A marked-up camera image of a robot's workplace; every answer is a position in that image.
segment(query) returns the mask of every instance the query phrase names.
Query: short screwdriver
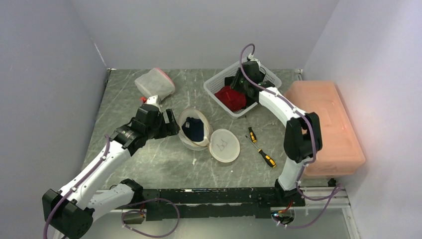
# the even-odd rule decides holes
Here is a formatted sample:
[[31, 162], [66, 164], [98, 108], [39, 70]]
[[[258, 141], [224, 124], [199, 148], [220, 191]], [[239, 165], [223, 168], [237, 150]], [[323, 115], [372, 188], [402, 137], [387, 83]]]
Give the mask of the short screwdriver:
[[249, 134], [251, 135], [252, 142], [256, 143], [256, 140], [257, 140], [256, 135], [253, 132], [252, 127], [250, 126], [250, 123], [249, 123], [248, 118], [246, 116], [245, 116], [245, 119], [246, 119], [246, 122], [248, 123], [248, 126], [249, 126], [248, 130], [249, 130]]
[[274, 160], [266, 153], [264, 153], [264, 151], [262, 151], [262, 149], [258, 148], [253, 142], [252, 140], [245, 135], [246, 138], [248, 138], [248, 140], [253, 144], [253, 146], [255, 146], [258, 149], [258, 153], [264, 158], [265, 162], [272, 168], [275, 168], [276, 162], [274, 162]]

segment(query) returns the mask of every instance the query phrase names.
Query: table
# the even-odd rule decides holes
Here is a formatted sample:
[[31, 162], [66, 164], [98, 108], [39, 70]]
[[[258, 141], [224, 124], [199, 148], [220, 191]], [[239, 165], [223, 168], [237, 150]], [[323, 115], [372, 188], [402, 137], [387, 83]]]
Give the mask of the table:
[[[149, 70], [112, 70], [105, 88], [88, 152], [86, 167], [106, 141], [104, 134], [128, 123], [141, 105], [142, 97], [134, 80]], [[286, 154], [283, 148], [285, 127], [266, 108], [256, 106], [248, 114], [248, 121], [257, 135], [258, 147], [276, 161], [270, 168], [248, 139], [245, 118], [233, 120], [205, 92], [204, 81], [218, 73], [218, 69], [163, 70], [175, 83], [176, 91], [162, 101], [162, 109], [171, 108], [178, 118], [180, 112], [195, 107], [209, 120], [213, 129], [230, 130], [240, 142], [240, 155], [232, 163], [215, 160], [206, 149], [192, 151], [182, 145], [178, 136], [149, 140], [131, 159], [120, 165], [105, 181], [102, 189], [118, 184], [126, 178], [134, 179], [144, 188], [228, 188], [271, 187], [281, 174]], [[281, 80], [284, 93], [295, 79], [294, 70], [272, 70]], [[327, 186], [326, 179], [305, 179], [302, 186]]]

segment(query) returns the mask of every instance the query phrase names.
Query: screwdriver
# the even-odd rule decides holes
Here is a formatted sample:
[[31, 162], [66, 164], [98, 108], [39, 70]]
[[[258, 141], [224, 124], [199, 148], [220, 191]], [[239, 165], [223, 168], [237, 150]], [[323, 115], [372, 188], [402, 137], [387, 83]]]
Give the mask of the screwdriver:
[[264, 153], [264, 151], [262, 151], [262, 149], [258, 148], [248, 136], [245, 135], [245, 137], [253, 144], [253, 146], [255, 146], [258, 149], [258, 153], [264, 158], [265, 162], [270, 167], [275, 168], [277, 166], [276, 162], [274, 162], [274, 160], [270, 156], [268, 156], [268, 154]]
[[255, 133], [253, 132], [252, 127], [250, 127], [250, 123], [249, 123], [248, 118], [247, 118], [246, 116], [245, 116], [245, 119], [246, 119], [246, 122], [247, 122], [247, 123], [248, 123], [248, 125], [249, 125], [248, 130], [249, 130], [249, 134], [251, 135], [252, 142], [253, 142], [253, 143], [256, 143], [256, 141], [257, 141], [256, 135], [255, 135]]

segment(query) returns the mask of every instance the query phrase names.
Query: round white lid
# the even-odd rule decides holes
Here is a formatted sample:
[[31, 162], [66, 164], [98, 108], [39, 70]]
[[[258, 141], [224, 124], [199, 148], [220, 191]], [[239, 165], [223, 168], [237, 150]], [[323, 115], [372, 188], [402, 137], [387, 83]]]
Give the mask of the round white lid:
[[240, 153], [240, 143], [237, 137], [224, 128], [217, 129], [210, 138], [210, 153], [218, 161], [230, 163]]

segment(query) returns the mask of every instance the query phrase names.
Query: orange plastic bin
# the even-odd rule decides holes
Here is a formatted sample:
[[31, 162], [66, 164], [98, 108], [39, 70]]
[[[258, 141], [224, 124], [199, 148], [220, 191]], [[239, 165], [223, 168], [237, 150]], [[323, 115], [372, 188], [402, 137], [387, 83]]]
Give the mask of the orange plastic bin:
[[285, 96], [300, 109], [319, 116], [322, 150], [316, 155], [315, 163], [305, 169], [306, 176], [350, 175], [365, 162], [333, 82], [295, 81]]

